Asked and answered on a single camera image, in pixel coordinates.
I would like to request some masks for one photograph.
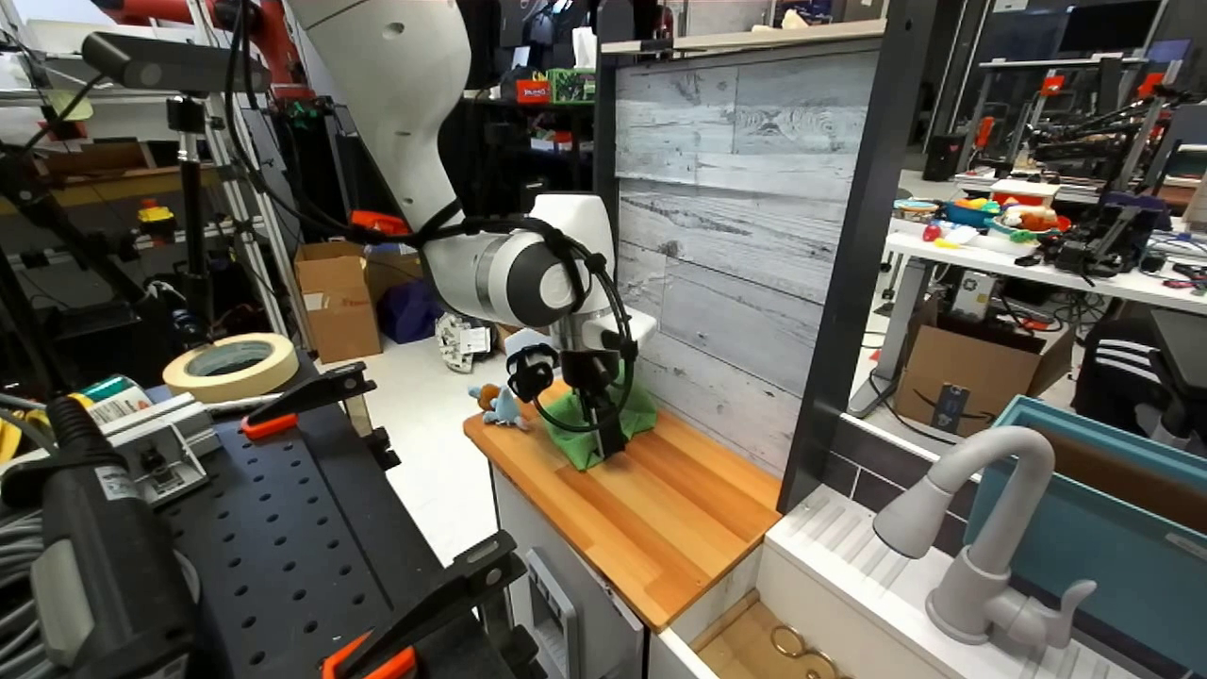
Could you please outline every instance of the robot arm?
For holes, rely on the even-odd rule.
[[[330,62],[365,149],[424,245],[435,291],[463,318],[560,326],[563,378],[605,453],[624,447],[607,385],[654,319],[614,295],[614,238],[599,194],[537,194],[530,220],[460,213],[439,134],[468,79],[468,31],[457,0],[292,0]],[[519,399],[552,380],[552,349],[509,349]]]
[[[460,101],[472,61],[457,0],[292,0],[292,8],[330,62],[405,220],[431,241],[424,256],[454,310],[531,326],[607,310],[599,291],[579,305],[565,256],[531,231],[431,232],[463,227],[439,155],[440,125]],[[607,253],[607,258],[614,253],[599,194],[540,194],[531,220]]]

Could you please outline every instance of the wooden table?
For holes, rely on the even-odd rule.
[[[463,433],[654,629],[777,523],[781,484],[677,413],[589,472],[540,424],[519,433],[468,417]]]

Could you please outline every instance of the cardboard box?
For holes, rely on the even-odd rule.
[[[376,245],[376,247],[370,247],[365,279],[370,279],[370,296],[376,301],[392,286],[419,281],[424,256],[416,247]]]
[[[302,245],[296,256],[296,272],[306,305],[306,334],[316,357],[348,362],[359,355],[382,355],[362,245]]]
[[[1055,338],[963,334],[922,325],[895,407],[900,417],[976,433],[1017,394],[1036,394],[1073,368],[1073,331]]]

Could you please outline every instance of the gray wall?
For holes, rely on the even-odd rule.
[[[864,138],[874,41],[619,70],[619,267],[641,385],[786,472]]]

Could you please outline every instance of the table leg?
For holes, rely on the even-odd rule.
[[[912,313],[928,291],[928,276],[931,276],[928,258],[917,258],[917,256],[907,258],[895,318],[892,318],[892,326],[880,345],[880,365],[869,372],[860,391],[853,391],[853,399],[848,399],[848,412],[855,417],[869,417],[895,391],[909,338],[912,338]]]

